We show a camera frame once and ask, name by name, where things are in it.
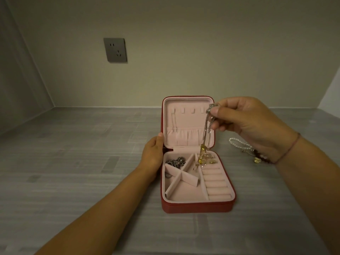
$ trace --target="gray outlet plate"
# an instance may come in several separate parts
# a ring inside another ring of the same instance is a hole
[[[104,38],[104,46],[110,63],[127,63],[124,38]]]

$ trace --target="hand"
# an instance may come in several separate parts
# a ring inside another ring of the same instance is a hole
[[[272,162],[276,162],[297,138],[292,128],[256,98],[224,98],[218,104],[210,110],[217,118],[211,128],[238,133]]]
[[[163,133],[159,133],[158,136],[149,140],[144,146],[142,159],[137,167],[149,174],[152,180],[155,179],[156,172],[163,161],[163,143]]]

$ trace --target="red jewelry box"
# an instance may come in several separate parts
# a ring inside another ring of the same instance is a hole
[[[217,163],[196,167],[202,144],[206,110],[214,100],[208,96],[166,97],[162,103],[161,131],[165,152],[161,168],[160,196],[166,213],[228,212],[236,192],[217,153]],[[206,145],[215,144],[215,132],[207,134]],[[183,156],[180,169],[166,164]]]

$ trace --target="fingernail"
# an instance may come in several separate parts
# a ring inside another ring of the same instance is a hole
[[[212,115],[212,116],[217,116],[217,113],[218,113],[218,109],[219,109],[219,106],[215,106],[215,107],[213,107],[213,108],[211,108],[210,109],[210,114]]]

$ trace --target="x-shaped divider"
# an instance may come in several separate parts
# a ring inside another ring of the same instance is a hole
[[[184,166],[181,169],[173,167],[169,164],[165,164],[165,172],[171,174],[172,177],[175,177],[175,180],[170,184],[168,189],[165,191],[165,197],[170,197],[177,184],[182,180],[194,187],[197,187],[198,177],[187,173],[185,170],[195,161],[195,155],[192,154],[189,159],[186,161]]]

